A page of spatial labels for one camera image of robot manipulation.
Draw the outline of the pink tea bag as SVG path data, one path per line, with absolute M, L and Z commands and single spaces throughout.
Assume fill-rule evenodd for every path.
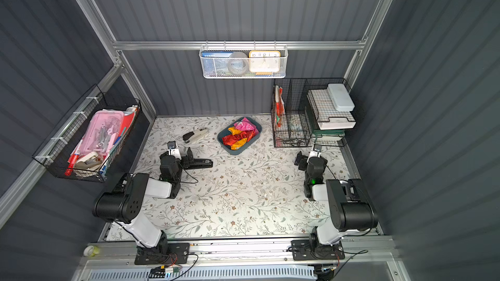
M 240 131 L 251 131 L 255 135 L 259 133 L 257 126 L 252 123 L 247 117 L 243 117 L 242 120 L 238 120 L 234 123 L 234 127 Z

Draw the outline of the yellow tea bag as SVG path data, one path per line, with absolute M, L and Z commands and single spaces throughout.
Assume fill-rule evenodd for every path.
M 228 130 L 231 132 L 232 135 L 239 135 L 241 134 L 241 131 L 236 129 L 235 127 L 229 127 Z
M 231 150 L 238 150 L 242 148 L 245 144 L 247 143 L 247 138 L 240 139 L 238 141 L 235 141 L 231 146 Z

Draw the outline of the red tea bag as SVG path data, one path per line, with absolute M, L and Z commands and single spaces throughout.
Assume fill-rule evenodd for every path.
M 226 146 L 231 146 L 235 141 L 247 138 L 247 132 L 242 132 L 239 135 L 226 135 L 222 138 L 223 144 Z

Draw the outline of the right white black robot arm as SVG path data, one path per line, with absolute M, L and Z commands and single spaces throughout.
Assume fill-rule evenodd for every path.
M 321 155 L 321 146 L 315 144 L 309 155 L 298 152 L 294 165 L 305 173 L 304 194 L 311 202 L 326 202 L 329 219 L 314 227 L 309 242 L 295 252 L 302 251 L 319 257 L 333 254 L 340 249 L 341 239 L 346 236 L 366 235 L 378 226 L 378 212 L 372 206 L 361 179 L 340 180 L 324 178 L 329 169 L 328 160 Z

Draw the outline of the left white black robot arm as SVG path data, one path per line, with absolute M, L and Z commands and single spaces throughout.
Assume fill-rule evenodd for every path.
M 136 242 L 137 254 L 145 260 L 165 261 L 169 256 L 166 235 L 141 211 L 146 196 L 154 199 L 173 199 L 181 186 L 181 155 L 177 143 L 169 141 L 167 151 L 160 156 L 161 175 L 125 174 L 114 188 L 97 198 L 92 214 L 114 222 L 129 233 Z

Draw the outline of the teal plastic storage box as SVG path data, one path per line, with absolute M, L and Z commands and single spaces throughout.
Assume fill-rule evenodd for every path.
M 219 132 L 217 141 L 232 156 L 237 156 L 255 143 L 262 133 L 262 126 L 250 117 L 242 117 Z

